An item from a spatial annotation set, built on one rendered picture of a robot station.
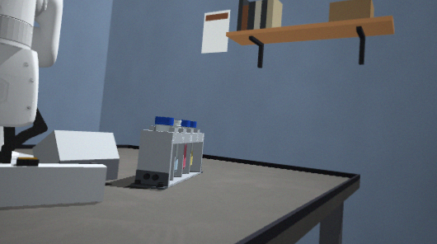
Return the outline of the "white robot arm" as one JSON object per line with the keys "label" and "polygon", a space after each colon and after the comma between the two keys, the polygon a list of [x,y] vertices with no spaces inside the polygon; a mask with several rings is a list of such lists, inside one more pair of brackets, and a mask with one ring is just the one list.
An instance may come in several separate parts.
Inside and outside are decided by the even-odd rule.
{"label": "white robot arm", "polygon": [[58,54],[62,12],[63,0],[0,0],[0,38],[30,47],[40,68],[51,67]]}

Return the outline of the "black table edge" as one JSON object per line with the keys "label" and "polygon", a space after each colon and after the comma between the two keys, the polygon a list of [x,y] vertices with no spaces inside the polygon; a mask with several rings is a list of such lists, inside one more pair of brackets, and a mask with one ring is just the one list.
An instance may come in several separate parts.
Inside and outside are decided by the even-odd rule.
{"label": "black table edge", "polygon": [[202,158],[221,160],[227,162],[239,162],[239,163],[252,164],[257,166],[275,167],[275,168],[282,168],[282,169],[288,169],[294,171],[305,171],[305,172],[318,173],[318,174],[324,174],[330,176],[342,176],[342,177],[350,178],[349,180],[339,184],[338,186],[327,191],[326,193],[319,195],[317,198],[307,202],[306,204],[300,206],[299,208],[293,210],[292,212],[287,213],[285,216],[275,220],[273,223],[270,223],[267,226],[249,235],[248,237],[243,238],[241,241],[236,242],[235,244],[266,244],[267,242],[280,235],[283,231],[293,226],[296,222],[306,217],[312,211],[319,208],[321,205],[325,204],[328,200],[332,199],[334,196],[338,195],[343,190],[345,190],[350,185],[354,184],[356,181],[360,179],[359,174],[352,174],[352,173],[339,172],[339,171],[328,171],[328,170],[321,170],[321,169],[314,169],[314,168],[307,168],[307,167],[296,167],[296,166],[282,165],[276,163],[257,162],[251,160],[244,160],[244,159],[237,159],[237,158],[230,158],[230,157],[219,157],[219,156],[212,156],[212,155],[205,155],[205,154],[202,155]]}

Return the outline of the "white control panel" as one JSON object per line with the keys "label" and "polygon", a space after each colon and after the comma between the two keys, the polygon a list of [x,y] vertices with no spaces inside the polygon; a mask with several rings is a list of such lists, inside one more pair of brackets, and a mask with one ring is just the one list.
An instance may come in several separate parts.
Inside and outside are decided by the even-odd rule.
{"label": "white control panel", "polygon": [[54,130],[32,151],[39,163],[103,164],[106,181],[118,177],[120,158],[113,133]]}

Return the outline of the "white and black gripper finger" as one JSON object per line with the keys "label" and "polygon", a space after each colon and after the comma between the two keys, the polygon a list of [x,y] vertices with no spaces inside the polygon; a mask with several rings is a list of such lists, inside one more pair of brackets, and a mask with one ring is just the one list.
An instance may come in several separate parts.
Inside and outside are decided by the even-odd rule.
{"label": "white and black gripper finger", "polygon": [[0,163],[11,164],[12,152],[21,146],[29,138],[33,138],[48,130],[48,127],[42,118],[38,108],[36,110],[35,121],[29,129],[15,134],[15,127],[3,127],[4,144],[1,146]]}

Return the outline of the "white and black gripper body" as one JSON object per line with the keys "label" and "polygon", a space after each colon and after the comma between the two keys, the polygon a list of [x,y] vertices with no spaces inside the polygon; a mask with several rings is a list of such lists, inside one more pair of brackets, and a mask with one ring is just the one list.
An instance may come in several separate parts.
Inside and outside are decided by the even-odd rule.
{"label": "white and black gripper body", "polygon": [[1,127],[25,127],[35,121],[38,81],[37,53],[0,38]]}

